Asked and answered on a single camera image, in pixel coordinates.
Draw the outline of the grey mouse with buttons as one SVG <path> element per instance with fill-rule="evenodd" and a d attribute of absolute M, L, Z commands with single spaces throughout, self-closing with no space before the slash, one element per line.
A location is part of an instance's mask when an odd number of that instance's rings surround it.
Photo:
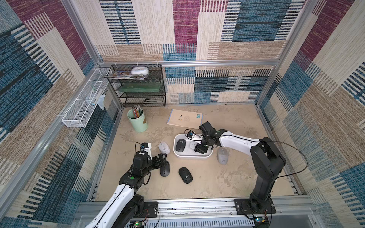
<path fill-rule="evenodd" d="M 228 158 L 229 158 L 229 152 L 227 151 L 226 148 L 221 147 L 217 150 L 217 159 L 219 164 L 226 165 L 228 162 Z"/>

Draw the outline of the white plastic storage box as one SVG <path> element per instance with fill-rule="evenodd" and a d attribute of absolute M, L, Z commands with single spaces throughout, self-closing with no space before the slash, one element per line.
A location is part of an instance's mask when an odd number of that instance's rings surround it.
<path fill-rule="evenodd" d="M 185 140 L 185 145 L 183 147 L 183 150 L 180 152 L 177 150 L 178 141 L 179 140 Z M 173 151 L 174 154 L 178 158 L 184 158 L 184 159 L 207 159 L 213 154 L 213 149 L 210 147 L 207 151 L 207 153 L 199 153 L 196 152 L 194 149 L 198 143 L 201 143 L 202 135 L 193 135 L 193 139 L 190 139 L 185 136 L 185 134 L 178 134 L 174 138 L 174 144 L 173 144 Z"/>

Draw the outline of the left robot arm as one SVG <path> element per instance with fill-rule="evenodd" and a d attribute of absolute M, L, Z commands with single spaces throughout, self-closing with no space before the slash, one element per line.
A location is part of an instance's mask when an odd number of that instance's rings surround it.
<path fill-rule="evenodd" d="M 137 191 L 146 184 L 145 176 L 166 165 L 166 158 L 166 154 L 151 157 L 146 151 L 136 152 L 131 168 L 121 177 L 109 201 L 86 227 L 123 228 L 134 216 L 142 214 L 144 197 Z"/>

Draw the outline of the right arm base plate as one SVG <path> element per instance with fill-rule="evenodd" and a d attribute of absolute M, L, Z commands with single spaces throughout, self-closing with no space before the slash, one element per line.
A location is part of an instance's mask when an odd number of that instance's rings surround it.
<path fill-rule="evenodd" d="M 233 202 L 238 215 L 275 214 L 277 212 L 271 198 L 263 203 L 250 199 L 234 199 Z"/>

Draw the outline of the black Lecoo side mouse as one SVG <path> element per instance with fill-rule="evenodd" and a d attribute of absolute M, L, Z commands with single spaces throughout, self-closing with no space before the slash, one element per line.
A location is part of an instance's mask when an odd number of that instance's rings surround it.
<path fill-rule="evenodd" d="M 170 163 L 168 161 L 165 162 L 165 165 L 160 167 L 160 175 L 162 177 L 167 177 L 170 174 Z"/>

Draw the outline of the white ribbed mouse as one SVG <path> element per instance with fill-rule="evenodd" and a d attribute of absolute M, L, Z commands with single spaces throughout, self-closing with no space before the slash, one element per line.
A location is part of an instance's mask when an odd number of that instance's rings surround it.
<path fill-rule="evenodd" d="M 162 154 L 169 154 L 170 153 L 170 147 L 166 142 L 160 142 L 158 144 L 158 148 Z"/>

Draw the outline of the black mouse with logo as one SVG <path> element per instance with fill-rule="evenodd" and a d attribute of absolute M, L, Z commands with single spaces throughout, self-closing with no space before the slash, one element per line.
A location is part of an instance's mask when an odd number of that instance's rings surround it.
<path fill-rule="evenodd" d="M 186 140 L 179 139 L 176 143 L 175 150 L 179 153 L 182 153 L 186 147 Z"/>

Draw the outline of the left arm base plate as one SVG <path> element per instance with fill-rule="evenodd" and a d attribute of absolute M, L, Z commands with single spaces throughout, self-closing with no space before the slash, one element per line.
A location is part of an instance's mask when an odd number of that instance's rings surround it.
<path fill-rule="evenodd" d="M 145 201 L 142 212 L 139 215 L 136 215 L 136 218 L 156 218 L 158 217 L 157 209 L 157 201 Z"/>

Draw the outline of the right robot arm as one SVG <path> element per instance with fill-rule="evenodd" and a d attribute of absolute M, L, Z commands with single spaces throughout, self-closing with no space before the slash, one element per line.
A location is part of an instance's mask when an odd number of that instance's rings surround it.
<path fill-rule="evenodd" d="M 264 211 L 273 212 L 271 208 L 271 191 L 275 180 L 286 165 L 286 160 L 276 144 L 268 137 L 251 139 L 235 135 L 227 130 L 214 128 L 204 130 L 196 149 L 205 152 L 210 147 L 226 147 L 245 153 L 252 158 L 257 173 L 255 187 L 250 194 L 249 207 L 254 214 Z"/>

